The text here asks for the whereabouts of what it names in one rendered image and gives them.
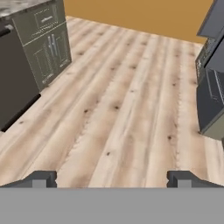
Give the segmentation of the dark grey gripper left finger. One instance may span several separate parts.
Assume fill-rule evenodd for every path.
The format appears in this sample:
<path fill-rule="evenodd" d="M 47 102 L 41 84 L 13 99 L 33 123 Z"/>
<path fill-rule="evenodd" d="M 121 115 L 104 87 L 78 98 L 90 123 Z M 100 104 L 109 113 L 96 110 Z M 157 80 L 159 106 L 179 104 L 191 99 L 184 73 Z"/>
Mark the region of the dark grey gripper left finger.
<path fill-rule="evenodd" d="M 3 187 L 54 188 L 57 186 L 56 179 L 56 171 L 33 171 L 26 178 L 10 182 Z"/>

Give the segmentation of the dark brown dishwasher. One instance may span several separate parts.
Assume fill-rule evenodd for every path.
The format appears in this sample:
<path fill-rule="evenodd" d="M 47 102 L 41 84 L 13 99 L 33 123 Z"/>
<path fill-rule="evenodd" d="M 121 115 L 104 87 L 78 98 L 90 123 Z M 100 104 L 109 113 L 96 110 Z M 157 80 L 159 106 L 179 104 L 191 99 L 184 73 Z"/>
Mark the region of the dark brown dishwasher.
<path fill-rule="evenodd" d="M 15 28 L 1 24 L 0 130 L 5 132 L 39 97 L 39 88 Z"/>

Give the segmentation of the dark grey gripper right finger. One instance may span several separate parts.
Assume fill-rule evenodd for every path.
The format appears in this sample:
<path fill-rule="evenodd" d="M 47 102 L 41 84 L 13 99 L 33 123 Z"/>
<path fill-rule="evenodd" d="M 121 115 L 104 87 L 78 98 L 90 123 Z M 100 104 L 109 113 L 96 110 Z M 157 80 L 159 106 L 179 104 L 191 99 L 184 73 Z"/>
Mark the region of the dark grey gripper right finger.
<path fill-rule="evenodd" d="M 190 171 L 168 171 L 166 177 L 168 179 L 167 187 L 221 187 L 221 185 L 198 178 Z"/>

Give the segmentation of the olive green cupboard run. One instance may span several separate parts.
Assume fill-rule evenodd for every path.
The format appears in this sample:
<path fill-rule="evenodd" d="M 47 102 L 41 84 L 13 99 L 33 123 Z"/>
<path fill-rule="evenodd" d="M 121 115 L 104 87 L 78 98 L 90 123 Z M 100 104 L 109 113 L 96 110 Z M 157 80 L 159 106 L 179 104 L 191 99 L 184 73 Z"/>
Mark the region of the olive green cupboard run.
<path fill-rule="evenodd" d="M 13 23 L 42 91 L 72 62 L 63 0 L 35 5 L 16 15 Z"/>

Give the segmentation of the dark grey oven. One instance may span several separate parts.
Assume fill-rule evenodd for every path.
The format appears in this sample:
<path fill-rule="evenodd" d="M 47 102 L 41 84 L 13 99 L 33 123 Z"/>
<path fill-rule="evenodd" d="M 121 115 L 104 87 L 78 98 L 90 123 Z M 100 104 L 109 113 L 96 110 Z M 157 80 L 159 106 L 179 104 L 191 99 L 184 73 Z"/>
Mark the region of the dark grey oven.
<path fill-rule="evenodd" d="M 199 133 L 224 138 L 224 0 L 213 0 L 197 33 L 206 38 L 195 60 Z"/>

